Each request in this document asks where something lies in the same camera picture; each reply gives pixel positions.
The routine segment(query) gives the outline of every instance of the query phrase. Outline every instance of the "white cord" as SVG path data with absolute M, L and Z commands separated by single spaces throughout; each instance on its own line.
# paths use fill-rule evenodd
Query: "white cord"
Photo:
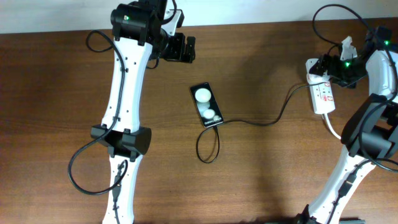
M 335 130 L 333 129 L 333 127 L 331 126 L 330 120 L 329 120 L 329 117 L 328 117 L 328 114 L 323 114 L 323 117 L 324 117 L 325 120 L 326 120 L 326 124 L 328 125 L 330 132 L 331 132 L 334 136 L 336 136 L 336 138 L 341 139 L 341 136 L 338 135 L 338 134 L 335 132 Z

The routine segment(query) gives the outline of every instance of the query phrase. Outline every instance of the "extension cord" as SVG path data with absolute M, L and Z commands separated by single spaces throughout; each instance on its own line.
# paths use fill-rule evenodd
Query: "extension cord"
M 315 114 L 327 114 L 336 109 L 335 99 L 331 92 L 331 84 L 329 82 L 329 75 L 325 74 L 321 77 L 319 75 L 310 74 L 310 68 L 318 61 L 313 58 L 307 60 L 305 67 L 307 68 L 307 81 L 311 84 L 322 83 L 315 86 L 310 86 L 313 111 Z

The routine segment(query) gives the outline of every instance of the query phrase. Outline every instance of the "wood grain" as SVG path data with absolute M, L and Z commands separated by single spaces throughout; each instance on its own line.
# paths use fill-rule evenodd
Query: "wood grain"
M 398 19 L 371 20 L 398 29 Z M 332 40 L 351 35 L 360 48 L 358 21 L 319 22 Z M 341 143 L 312 110 L 308 90 L 298 92 L 279 123 L 220 127 L 221 153 L 212 165 L 195 155 L 203 130 L 188 87 L 210 82 L 226 119 L 271 121 L 287 91 L 305 82 L 305 61 L 330 47 L 310 22 L 184 27 L 197 38 L 193 64 L 161 61 L 146 71 L 141 125 L 152 128 L 149 152 L 139 168 L 136 223 L 239 223 L 293 217 L 321 191 L 340 155 Z M 113 53 L 86 49 L 88 31 L 0 35 L 0 223 L 100 223 L 107 196 L 91 197 L 67 177 L 72 154 L 90 140 L 108 102 Z M 106 43 L 93 39 L 93 45 Z M 333 87 L 338 133 L 368 94 Z M 214 136 L 200 144 L 210 152 Z M 75 162 L 85 188 L 109 182 L 106 149 L 94 146 Z M 396 175 L 376 169 L 343 212 L 368 223 L 396 223 Z

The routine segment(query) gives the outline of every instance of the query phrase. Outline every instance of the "power strip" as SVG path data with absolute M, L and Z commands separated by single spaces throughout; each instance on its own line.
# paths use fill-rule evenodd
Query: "power strip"
M 307 81 L 310 85 L 324 82 L 319 85 L 310 86 L 313 110 L 316 114 L 327 114 L 336 109 L 335 99 L 331 92 L 331 84 L 329 75 L 325 72 L 324 76 L 310 74 L 310 69 L 315 65 L 318 59 L 313 58 L 307 60 L 305 67 L 307 68 Z

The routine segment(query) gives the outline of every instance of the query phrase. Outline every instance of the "white panel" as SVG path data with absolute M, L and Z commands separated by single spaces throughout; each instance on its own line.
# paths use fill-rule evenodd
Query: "white panel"
M 185 26 L 309 21 L 329 0 L 176 0 Z M 0 0 L 0 33 L 110 29 L 118 0 Z M 396 0 L 336 0 L 365 18 L 397 17 Z M 319 19 L 351 19 L 344 9 L 325 9 Z

